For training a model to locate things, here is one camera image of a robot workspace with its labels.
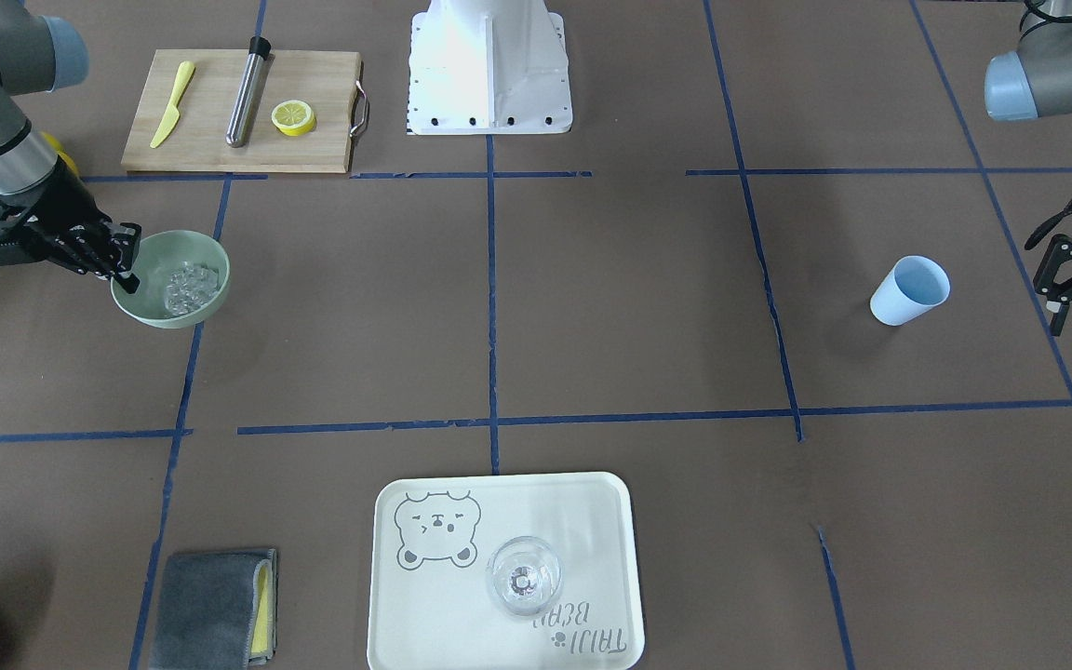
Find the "glass cup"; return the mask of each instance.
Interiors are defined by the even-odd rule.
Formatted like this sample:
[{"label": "glass cup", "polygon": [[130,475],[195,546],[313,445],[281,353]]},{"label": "glass cup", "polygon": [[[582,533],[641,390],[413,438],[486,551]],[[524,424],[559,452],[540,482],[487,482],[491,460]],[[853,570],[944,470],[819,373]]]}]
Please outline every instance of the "glass cup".
[{"label": "glass cup", "polygon": [[497,601],[511,614],[533,616],[561,593],[561,559],[544,539],[508,539],[490,556],[486,575]]}]

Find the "bowl of ice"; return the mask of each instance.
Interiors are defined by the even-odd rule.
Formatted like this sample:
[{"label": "bowl of ice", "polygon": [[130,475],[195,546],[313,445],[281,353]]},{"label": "bowl of ice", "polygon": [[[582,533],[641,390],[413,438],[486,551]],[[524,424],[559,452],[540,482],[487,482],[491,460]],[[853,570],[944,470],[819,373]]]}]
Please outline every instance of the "bowl of ice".
[{"label": "bowl of ice", "polygon": [[229,256],[213,237],[168,229],[145,237],[131,271],[139,288],[109,292],[126,314],[157,328],[183,328],[212,316],[229,293]]}]

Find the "cutting board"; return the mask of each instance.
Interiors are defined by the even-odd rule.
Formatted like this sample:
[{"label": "cutting board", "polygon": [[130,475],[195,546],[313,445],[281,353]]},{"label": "cutting board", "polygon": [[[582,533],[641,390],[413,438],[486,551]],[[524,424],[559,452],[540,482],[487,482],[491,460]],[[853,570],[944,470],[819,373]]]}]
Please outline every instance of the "cutting board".
[{"label": "cutting board", "polygon": [[[150,148],[160,125],[176,68],[196,64],[184,89],[175,131]],[[245,49],[161,49],[123,149],[123,168],[157,172],[344,173],[349,169],[349,122],[354,114],[362,57],[348,51],[271,51],[267,81],[251,124],[247,146],[226,145],[226,129],[247,68]],[[271,110],[284,101],[303,101],[314,109],[316,128],[288,137],[271,123]]]}]

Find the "yellow knife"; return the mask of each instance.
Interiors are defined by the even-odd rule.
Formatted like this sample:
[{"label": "yellow knife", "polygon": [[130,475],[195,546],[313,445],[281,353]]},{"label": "yellow knife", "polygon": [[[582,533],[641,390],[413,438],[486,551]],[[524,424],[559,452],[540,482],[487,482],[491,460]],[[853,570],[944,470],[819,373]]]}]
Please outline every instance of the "yellow knife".
[{"label": "yellow knife", "polygon": [[192,79],[196,72],[196,65],[192,60],[184,60],[179,68],[176,68],[176,83],[172,85],[172,98],[167,99],[165,107],[165,118],[160,120],[160,128],[157,129],[157,136],[151,139],[151,148],[154,149],[172,135],[172,129],[176,128],[176,122],[180,120],[180,110],[176,105],[180,103],[180,96],[184,94],[188,80]]}]

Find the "bear drawing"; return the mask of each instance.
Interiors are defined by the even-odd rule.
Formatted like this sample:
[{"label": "bear drawing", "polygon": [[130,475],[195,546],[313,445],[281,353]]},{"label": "bear drawing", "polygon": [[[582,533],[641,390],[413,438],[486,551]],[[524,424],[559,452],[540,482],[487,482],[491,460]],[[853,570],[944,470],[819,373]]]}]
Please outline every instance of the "bear drawing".
[{"label": "bear drawing", "polygon": [[468,491],[462,497],[449,492],[426,493],[420,500],[408,493],[396,508],[399,566],[416,569],[425,561],[449,560],[459,568],[467,567],[477,559],[474,528],[481,517],[482,510]]}]

